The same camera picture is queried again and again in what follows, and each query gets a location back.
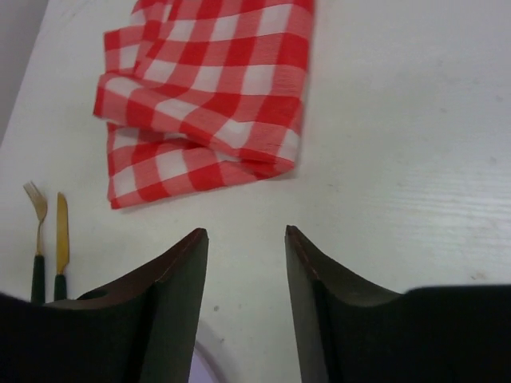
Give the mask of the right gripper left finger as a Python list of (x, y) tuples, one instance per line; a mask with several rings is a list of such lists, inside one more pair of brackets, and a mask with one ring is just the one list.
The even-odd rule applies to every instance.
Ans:
[(4, 382), (186, 382), (208, 261), (197, 228), (154, 260), (76, 299), (1, 297)]

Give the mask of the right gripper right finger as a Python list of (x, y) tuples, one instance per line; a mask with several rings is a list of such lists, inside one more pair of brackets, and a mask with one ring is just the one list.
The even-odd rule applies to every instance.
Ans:
[(507, 382), (510, 288), (430, 286), (399, 294), (285, 233), (304, 382)]

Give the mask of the red white checkered cloth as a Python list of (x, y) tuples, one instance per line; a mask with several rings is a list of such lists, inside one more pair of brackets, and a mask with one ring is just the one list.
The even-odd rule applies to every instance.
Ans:
[(104, 35), (93, 113), (114, 209), (270, 179), (297, 163), (312, 1), (138, 1)]

